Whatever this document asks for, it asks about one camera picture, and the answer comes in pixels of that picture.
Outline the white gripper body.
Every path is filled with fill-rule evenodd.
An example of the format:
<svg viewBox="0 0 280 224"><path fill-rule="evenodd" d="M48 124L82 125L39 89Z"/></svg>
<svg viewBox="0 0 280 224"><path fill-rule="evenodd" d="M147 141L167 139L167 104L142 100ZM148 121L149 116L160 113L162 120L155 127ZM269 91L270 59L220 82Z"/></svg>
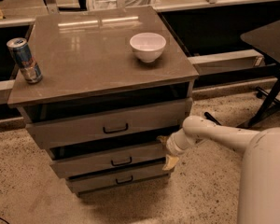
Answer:
<svg viewBox="0 0 280 224"><path fill-rule="evenodd" d="M189 142L185 133L172 133L166 141L166 148L174 156L182 155L189 148Z"/></svg>

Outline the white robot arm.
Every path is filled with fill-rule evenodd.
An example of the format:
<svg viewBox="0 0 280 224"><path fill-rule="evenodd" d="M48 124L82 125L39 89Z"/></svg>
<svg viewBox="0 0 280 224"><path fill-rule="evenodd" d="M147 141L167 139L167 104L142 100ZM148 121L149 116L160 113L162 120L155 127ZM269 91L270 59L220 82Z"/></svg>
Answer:
<svg viewBox="0 0 280 224"><path fill-rule="evenodd" d="M179 131L157 139L166 150L165 171L173 169L179 157L203 139L242 152L237 224L280 224L279 127L259 132L189 116Z"/></svg>

